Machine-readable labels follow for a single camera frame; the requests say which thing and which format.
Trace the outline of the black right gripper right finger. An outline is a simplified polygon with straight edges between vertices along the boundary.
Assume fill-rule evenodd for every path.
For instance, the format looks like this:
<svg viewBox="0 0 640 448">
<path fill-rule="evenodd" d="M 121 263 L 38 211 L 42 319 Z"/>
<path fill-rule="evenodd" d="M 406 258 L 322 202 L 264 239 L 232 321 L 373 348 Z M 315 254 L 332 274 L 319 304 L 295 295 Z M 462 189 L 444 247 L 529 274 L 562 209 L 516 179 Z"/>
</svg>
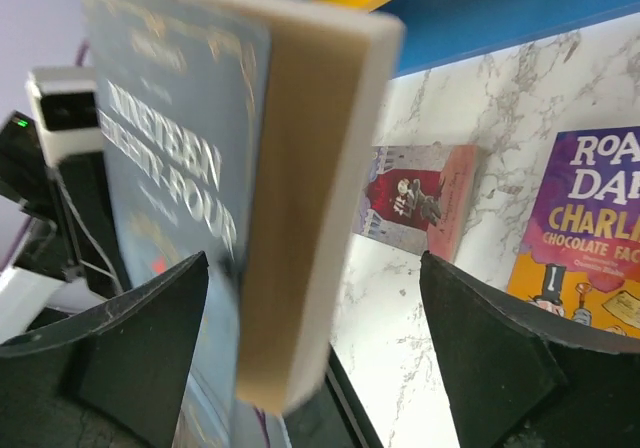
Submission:
<svg viewBox="0 0 640 448">
<path fill-rule="evenodd" d="M 430 252 L 420 290 L 460 446 L 638 446 L 638 339 L 543 311 Z"/>
</svg>

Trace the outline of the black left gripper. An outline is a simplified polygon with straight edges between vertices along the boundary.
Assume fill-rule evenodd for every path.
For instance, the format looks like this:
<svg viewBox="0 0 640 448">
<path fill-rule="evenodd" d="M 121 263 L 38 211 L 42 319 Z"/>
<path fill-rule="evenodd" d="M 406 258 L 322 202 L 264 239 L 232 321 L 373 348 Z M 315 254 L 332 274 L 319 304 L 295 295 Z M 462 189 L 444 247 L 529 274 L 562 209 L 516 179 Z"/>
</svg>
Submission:
<svg viewBox="0 0 640 448">
<path fill-rule="evenodd" d="M 27 216 L 1 262 L 2 327 L 43 326 L 132 289 L 102 152 L 48 166 L 34 121 L 14 111 L 1 127 L 1 195 Z"/>
</svg>

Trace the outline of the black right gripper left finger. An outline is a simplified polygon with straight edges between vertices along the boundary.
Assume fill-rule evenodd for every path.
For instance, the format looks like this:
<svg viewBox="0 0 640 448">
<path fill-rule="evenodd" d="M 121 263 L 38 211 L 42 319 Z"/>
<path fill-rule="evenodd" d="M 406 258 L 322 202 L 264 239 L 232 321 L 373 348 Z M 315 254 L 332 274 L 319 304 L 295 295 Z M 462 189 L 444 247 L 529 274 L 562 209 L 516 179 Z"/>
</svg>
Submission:
<svg viewBox="0 0 640 448">
<path fill-rule="evenodd" d="M 171 446 L 207 286 L 199 253 L 3 343 L 2 446 Z"/>
</svg>

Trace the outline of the Charlie Chocolate Factory book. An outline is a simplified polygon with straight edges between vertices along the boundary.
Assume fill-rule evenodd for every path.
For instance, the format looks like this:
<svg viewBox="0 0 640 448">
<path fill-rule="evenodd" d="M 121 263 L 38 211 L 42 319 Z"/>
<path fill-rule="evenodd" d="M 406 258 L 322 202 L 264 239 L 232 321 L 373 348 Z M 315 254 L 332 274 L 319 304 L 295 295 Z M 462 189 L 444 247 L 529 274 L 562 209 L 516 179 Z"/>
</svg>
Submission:
<svg viewBox="0 0 640 448">
<path fill-rule="evenodd" d="M 639 335 L 639 129 L 557 135 L 507 291 L 555 315 Z"/>
</svg>

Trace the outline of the Nineteen Eighty-Four blue book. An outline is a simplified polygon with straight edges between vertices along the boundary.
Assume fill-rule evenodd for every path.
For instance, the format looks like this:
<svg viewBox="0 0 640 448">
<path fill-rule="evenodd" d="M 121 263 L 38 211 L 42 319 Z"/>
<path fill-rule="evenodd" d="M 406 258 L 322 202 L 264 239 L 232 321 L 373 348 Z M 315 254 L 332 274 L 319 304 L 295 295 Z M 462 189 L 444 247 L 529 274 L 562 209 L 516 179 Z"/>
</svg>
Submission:
<svg viewBox="0 0 640 448">
<path fill-rule="evenodd" d="M 133 285 L 204 252 L 178 418 L 226 447 L 324 378 L 350 223 L 404 37 L 311 0 L 82 0 L 119 250 Z"/>
</svg>

